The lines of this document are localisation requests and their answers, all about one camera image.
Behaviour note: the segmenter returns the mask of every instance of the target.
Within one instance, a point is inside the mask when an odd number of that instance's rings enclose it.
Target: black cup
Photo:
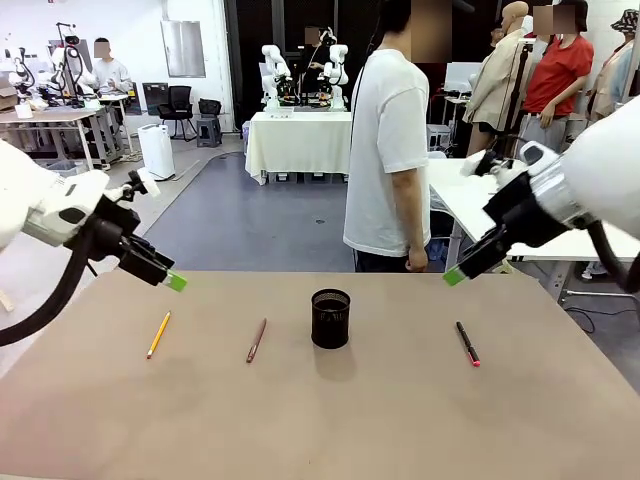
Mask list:
[[[320,290],[311,297],[311,340],[327,349],[349,341],[349,295],[340,290]]]

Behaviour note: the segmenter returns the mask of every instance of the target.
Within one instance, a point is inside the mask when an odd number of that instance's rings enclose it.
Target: pencil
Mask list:
[[[258,327],[258,333],[256,333],[256,338],[253,341],[253,346],[249,350],[249,355],[247,355],[247,363],[253,362],[253,359],[256,356],[256,352],[258,351],[258,346],[260,345],[260,340],[262,340],[262,335],[264,334],[264,329],[267,328],[267,319],[265,318]]]
[[[158,342],[160,341],[160,337],[162,337],[162,333],[164,332],[164,329],[167,327],[167,323],[169,323],[169,319],[170,318],[171,318],[171,310],[169,310],[167,312],[167,314],[164,316],[164,320],[162,321],[162,325],[160,325],[160,328],[158,329],[158,333],[156,333],[156,338],[153,339],[153,343],[151,344],[151,348],[147,352],[147,359],[151,358],[151,355],[153,355],[153,352],[155,351],[156,347],[158,346]]]

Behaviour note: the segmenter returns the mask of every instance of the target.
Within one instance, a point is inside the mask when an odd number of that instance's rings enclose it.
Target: black marker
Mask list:
[[[464,341],[465,347],[467,347],[467,351],[469,352],[469,358],[471,359],[471,364],[474,367],[479,367],[480,358],[478,357],[478,354],[476,353],[475,348],[473,348],[473,345],[471,345],[471,340],[469,340],[467,332],[464,331],[464,327],[462,326],[462,323],[456,322],[456,327],[458,328],[458,331],[462,336],[462,340]]]

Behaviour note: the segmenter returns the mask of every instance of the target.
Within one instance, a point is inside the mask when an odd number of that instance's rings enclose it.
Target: woman in red shirt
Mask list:
[[[591,73],[593,45],[581,35],[587,31],[585,0],[562,0],[553,9],[554,30],[563,33],[562,39],[553,41],[531,77],[520,137],[559,152],[576,94]],[[567,15],[573,24],[566,21]],[[522,146],[518,142],[518,154]]]

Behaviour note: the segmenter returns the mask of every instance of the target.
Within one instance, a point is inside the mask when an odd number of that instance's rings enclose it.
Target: person's hand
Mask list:
[[[540,127],[541,128],[549,128],[551,122],[553,122],[553,117],[556,114],[556,106],[553,103],[549,103],[544,110],[540,112]]]
[[[416,247],[409,249],[409,260],[407,260],[406,268],[411,273],[424,273],[427,271],[429,258],[424,247]]]

